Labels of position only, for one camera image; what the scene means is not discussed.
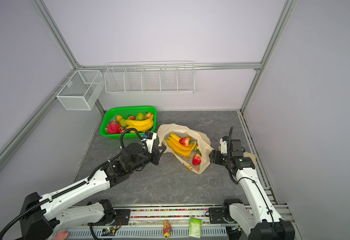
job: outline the wall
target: wall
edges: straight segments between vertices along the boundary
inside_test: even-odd
[[[197,70],[193,94],[111,95],[103,91],[99,100],[106,110],[136,105],[157,110],[240,109],[255,73],[253,69]]]
[[[301,0],[245,112],[303,239],[350,239],[350,1]]]
[[[28,194],[42,195],[71,184],[99,118],[96,108],[68,111],[56,100],[0,172],[0,231],[20,213]],[[4,239],[20,236],[16,223]]]
[[[71,70],[28,0],[0,0],[0,149]]]
[[[45,0],[81,65],[259,62],[285,0]]]

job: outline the wire rack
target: wire rack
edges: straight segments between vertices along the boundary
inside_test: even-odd
[[[190,61],[106,63],[106,66],[104,82],[107,93],[195,92],[194,66]]]
[[[91,110],[104,81],[99,70],[77,70],[56,97],[67,110]]]

